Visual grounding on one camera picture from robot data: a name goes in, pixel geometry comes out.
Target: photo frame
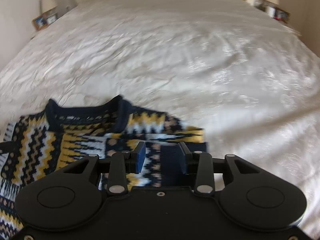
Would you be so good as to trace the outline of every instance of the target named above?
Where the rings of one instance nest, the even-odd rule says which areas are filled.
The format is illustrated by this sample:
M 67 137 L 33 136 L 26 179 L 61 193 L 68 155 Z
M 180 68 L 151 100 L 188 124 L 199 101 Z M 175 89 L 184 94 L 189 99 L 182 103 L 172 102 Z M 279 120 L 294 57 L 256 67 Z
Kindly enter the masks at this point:
M 290 18 L 290 13 L 282 10 L 279 7 L 276 7 L 275 19 L 281 22 L 288 23 Z
M 48 26 L 47 21 L 42 15 L 38 16 L 37 18 L 34 18 L 32 20 L 32 24 L 37 31 Z
M 56 20 L 58 20 L 58 14 L 57 13 L 47 17 L 47 24 L 48 25 L 53 24 Z

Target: sweater collar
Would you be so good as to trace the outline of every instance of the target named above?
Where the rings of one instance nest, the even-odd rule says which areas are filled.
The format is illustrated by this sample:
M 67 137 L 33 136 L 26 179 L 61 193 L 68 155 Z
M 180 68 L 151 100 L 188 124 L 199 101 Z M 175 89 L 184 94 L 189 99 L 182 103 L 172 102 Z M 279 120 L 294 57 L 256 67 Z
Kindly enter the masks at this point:
M 109 109 L 116 110 L 117 119 L 113 127 L 106 130 L 106 133 L 123 132 L 127 126 L 129 115 L 132 113 L 132 105 L 123 99 L 121 95 L 114 97 L 104 105 L 90 107 L 61 107 L 53 99 L 49 99 L 45 107 L 45 113 L 49 123 L 49 130 L 63 133 L 62 122 L 55 118 L 56 115 L 99 115 Z

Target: circular cover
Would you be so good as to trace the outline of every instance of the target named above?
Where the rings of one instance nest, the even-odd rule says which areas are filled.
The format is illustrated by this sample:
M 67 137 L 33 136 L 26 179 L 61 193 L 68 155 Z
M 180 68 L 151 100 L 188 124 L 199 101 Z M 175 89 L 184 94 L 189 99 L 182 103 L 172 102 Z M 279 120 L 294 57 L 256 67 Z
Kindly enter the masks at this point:
M 15 208 L 24 223 L 42 230 L 57 230 L 88 220 L 101 202 L 101 192 L 95 185 L 78 174 L 60 173 L 21 189 Z
M 279 230 L 300 222 L 307 201 L 294 185 L 273 175 L 246 174 L 228 184 L 219 203 L 237 223 L 257 230 Z

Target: bed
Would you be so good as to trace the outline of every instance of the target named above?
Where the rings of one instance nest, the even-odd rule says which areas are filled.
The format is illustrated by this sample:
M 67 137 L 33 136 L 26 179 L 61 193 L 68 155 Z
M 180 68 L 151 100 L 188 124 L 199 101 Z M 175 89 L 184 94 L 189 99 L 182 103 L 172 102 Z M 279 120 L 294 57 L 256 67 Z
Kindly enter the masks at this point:
M 0 125 L 49 98 L 93 106 L 122 94 L 203 127 L 212 156 L 297 185 L 308 200 L 300 227 L 318 239 L 319 80 L 320 59 L 244 1 L 93 0 L 0 71 Z

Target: patterned sweater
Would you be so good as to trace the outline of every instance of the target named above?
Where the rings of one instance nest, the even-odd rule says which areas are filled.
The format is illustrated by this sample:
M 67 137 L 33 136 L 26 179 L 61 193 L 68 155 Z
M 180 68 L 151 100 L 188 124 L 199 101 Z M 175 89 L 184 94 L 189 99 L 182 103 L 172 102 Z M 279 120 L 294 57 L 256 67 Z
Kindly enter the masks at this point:
M 8 124 L 0 143 L 0 236 L 22 229 L 14 209 L 19 190 L 87 154 L 108 158 L 116 151 L 133 150 L 146 142 L 140 174 L 127 174 L 133 186 L 188 185 L 176 158 L 177 142 L 191 151 L 206 151 L 203 130 L 189 127 L 164 112 L 133 106 L 122 96 L 97 107 L 63 108 L 52 99 L 45 110 Z M 99 189 L 106 188 L 102 174 Z

